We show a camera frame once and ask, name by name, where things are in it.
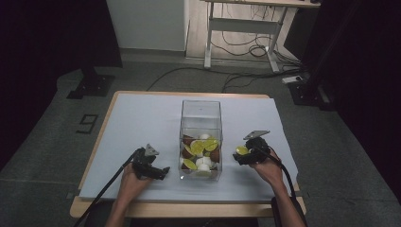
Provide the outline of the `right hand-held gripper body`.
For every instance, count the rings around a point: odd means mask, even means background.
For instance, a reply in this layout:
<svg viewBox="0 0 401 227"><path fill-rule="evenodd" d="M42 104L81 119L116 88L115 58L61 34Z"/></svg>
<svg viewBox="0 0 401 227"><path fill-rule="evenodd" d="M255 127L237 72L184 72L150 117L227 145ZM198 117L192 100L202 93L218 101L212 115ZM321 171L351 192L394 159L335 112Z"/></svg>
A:
<svg viewBox="0 0 401 227"><path fill-rule="evenodd" d="M246 142L248 140L253 142L253 149L249 153L253 157L252 164L262 163L266 158L268 158L268 155L270 154L270 146L267 144L266 140L262 138L262 135L268 133L269 131L251 131L244 137Z"/></svg>

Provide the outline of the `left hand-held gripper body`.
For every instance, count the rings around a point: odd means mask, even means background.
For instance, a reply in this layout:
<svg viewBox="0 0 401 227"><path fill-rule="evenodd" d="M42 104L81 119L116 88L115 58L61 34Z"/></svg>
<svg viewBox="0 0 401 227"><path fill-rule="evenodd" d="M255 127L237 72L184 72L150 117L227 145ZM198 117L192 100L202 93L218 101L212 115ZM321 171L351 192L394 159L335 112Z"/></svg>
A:
<svg viewBox="0 0 401 227"><path fill-rule="evenodd" d="M150 174L148 171L151 167L154 167L152 163L159 154L150 144L147 144L144 148L139 148L133 153L132 167L138 179L144 180L145 174Z"/></svg>

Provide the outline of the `clear plastic box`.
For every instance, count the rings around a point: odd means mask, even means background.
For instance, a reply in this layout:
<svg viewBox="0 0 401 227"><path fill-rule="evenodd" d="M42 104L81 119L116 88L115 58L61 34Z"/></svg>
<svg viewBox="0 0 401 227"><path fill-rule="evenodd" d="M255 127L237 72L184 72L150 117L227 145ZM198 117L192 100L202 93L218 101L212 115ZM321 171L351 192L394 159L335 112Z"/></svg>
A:
<svg viewBox="0 0 401 227"><path fill-rule="evenodd" d="M183 143L183 136L189 135L195 140L200 140L201 134L210 134L210 138L218 140L218 149L220 151L220 160L218 163L212 162L209 172L203 172L191 169L183 169L182 150L186 148L190 153L190 145ZM182 115L180 126L180 157L179 157L179 172L182 180L201 180L201 181L217 181L222 172L222 121L221 108L219 101L205 100L184 100L182 103ZM194 155L189 159L196 163L200 157L209 157L212 151L204 150L202 154Z"/></svg>

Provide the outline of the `person's right hand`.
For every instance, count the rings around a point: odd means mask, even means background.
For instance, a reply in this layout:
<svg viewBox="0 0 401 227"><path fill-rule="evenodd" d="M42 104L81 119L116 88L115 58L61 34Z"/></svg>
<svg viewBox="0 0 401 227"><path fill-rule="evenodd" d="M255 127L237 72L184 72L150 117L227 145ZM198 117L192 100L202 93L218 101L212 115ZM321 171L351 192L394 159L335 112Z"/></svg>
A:
<svg viewBox="0 0 401 227"><path fill-rule="evenodd" d="M251 168L253 168L265 182L269 183L271 187L277 187L284 183L281 167L271 158L266 158L262 163L252 164Z"/></svg>

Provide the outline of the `person's left hand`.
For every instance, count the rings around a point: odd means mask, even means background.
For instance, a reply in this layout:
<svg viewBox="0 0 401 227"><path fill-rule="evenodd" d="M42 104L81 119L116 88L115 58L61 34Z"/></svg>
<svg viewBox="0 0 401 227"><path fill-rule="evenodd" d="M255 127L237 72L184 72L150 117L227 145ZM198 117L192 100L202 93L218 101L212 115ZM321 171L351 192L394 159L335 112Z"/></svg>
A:
<svg viewBox="0 0 401 227"><path fill-rule="evenodd" d="M131 201L137 198L151 182L152 179L150 178L144 180L138 179L132 164L128 164L124 168L118 197Z"/></svg>

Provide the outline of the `white table sheet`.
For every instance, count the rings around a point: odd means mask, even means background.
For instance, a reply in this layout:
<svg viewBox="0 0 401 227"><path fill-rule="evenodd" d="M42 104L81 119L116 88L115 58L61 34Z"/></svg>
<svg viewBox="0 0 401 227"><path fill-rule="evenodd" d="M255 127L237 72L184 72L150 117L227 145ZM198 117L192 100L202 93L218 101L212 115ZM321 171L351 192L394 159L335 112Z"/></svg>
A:
<svg viewBox="0 0 401 227"><path fill-rule="evenodd" d="M141 193L141 201L191 201L196 203L262 202L273 196L270 186L248 166L233 158L235 148L251 131L266 131L267 143L297 181L282 122L272 98L213 96L222 113L222 173L217 181L186 180L179 173L179 133L182 102L193 96L116 93L104 121L99 144L79 195L95 197L133 152L147 144L160 154L154 165L169 173Z"/></svg>

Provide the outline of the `wooden table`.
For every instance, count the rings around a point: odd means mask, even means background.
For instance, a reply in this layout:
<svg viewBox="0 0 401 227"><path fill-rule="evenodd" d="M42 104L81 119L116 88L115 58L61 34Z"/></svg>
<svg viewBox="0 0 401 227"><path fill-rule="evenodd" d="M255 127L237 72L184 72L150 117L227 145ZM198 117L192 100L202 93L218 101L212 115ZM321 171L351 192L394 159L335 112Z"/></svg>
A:
<svg viewBox="0 0 401 227"><path fill-rule="evenodd" d="M169 96L193 96L193 100L208 100L213 101L213 96L239 96L252 98L269 98L265 95L235 95L235 94L202 94L202 93L168 93L168 92L138 92L138 91L118 91L116 93L130 93L130 94L148 94L148 95L169 95ZM109 116L111 106L107 111L105 120ZM99 144L98 137L96 144L92 151L92 155L85 169L82 177L79 189L83 187L87 173L93 159L96 155L96 148ZM99 191L105 199L114 199L118 192L120 185L120 178L115 172L112 178L105 184L105 186ZM75 197L73 205L70 210L72 217L77 218L83 214L85 209L89 206L91 200L82 198L79 194ZM269 201L262 202L224 202L224 203L196 203L191 201L141 201L139 198L131 204L128 211L129 216L133 218L264 218L269 217L272 214L272 209Z"/></svg>

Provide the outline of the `black stand base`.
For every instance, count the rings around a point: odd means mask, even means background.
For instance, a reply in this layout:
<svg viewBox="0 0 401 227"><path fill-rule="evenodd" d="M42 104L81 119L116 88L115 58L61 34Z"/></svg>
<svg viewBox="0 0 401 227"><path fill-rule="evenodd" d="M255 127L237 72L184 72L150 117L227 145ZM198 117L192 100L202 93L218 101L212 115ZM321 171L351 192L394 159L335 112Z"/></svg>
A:
<svg viewBox="0 0 401 227"><path fill-rule="evenodd" d="M288 84L293 103L298 106L318 107L322 111L333 112L333 98L323 85L311 85L309 82L292 82Z"/></svg>
<svg viewBox="0 0 401 227"><path fill-rule="evenodd" d="M115 76L99 75L93 66L82 67L83 79L78 87L71 91L68 99L82 99L84 96L106 96L112 86Z"/></svg>

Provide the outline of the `black curtain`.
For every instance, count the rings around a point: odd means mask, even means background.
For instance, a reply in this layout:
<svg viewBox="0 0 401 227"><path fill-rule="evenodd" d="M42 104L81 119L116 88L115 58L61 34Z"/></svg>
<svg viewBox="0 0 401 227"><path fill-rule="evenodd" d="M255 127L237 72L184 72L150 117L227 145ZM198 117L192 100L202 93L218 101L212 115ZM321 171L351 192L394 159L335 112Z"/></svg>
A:
<svg viewBox="0 0 401 227"><path fill-rule="evenodd" d="M401 203L401 0L320 3L302 63Z"/></svg>
<svg viewBox="0 0 401 227"><path fill-rule="evenodd" d="M106 0L0 0L0 170L40 120L59 77L122 65Z"/></svg>

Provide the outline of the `white metal frame desk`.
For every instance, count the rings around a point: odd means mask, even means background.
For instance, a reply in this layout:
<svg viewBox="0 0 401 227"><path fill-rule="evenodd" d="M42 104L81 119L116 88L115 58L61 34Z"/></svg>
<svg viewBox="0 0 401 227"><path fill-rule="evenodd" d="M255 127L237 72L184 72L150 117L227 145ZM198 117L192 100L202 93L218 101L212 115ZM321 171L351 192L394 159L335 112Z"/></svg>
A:
<svg viewBox="0 0 401 227"><path fill-rule="evenodd" d="M214 31L268 34L272 36L272 41L269 44L269 46L265 48L265 50L273 73L280 72L277 60L273 57L273 50L274 47L276 46L288 9L289 8L318 9L321 5L320 3L314 3L314 0L202 0L202 1L210 4L208 19L207 19L208 22L207 40L205 45L203 66L206 69L211 68L212 33ZM229 18L214 16L215 4L237 4L237 5L249 5L249 6L279 7L282 9L282 13L277 21L229 19Z"/></svg>

